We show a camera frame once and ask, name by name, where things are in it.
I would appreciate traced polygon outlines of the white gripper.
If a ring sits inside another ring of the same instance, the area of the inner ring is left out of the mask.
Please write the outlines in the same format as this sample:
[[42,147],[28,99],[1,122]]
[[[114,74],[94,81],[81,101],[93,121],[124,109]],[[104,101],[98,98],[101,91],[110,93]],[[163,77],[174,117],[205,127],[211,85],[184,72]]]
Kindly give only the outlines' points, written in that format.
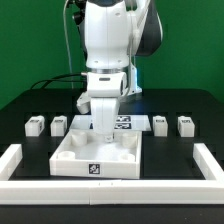
[[91,112],[93,130],[105,135],[105,142],[113,142],[113,130],[120,102],[126,87],[126,73],[87,73],[87,90],[77,100],[81,114]]

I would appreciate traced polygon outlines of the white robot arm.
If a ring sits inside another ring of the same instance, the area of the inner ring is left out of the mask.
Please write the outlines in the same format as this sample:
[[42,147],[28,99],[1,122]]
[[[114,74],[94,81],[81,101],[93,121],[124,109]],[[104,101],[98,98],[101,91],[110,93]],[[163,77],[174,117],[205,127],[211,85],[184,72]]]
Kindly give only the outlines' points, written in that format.
[[132,58],[159,48],[161,21],[155,0],[87,0],[81,27],[88,72],[77,107],[92,115],[94,132],[111,142],[120,102],[142,92]]

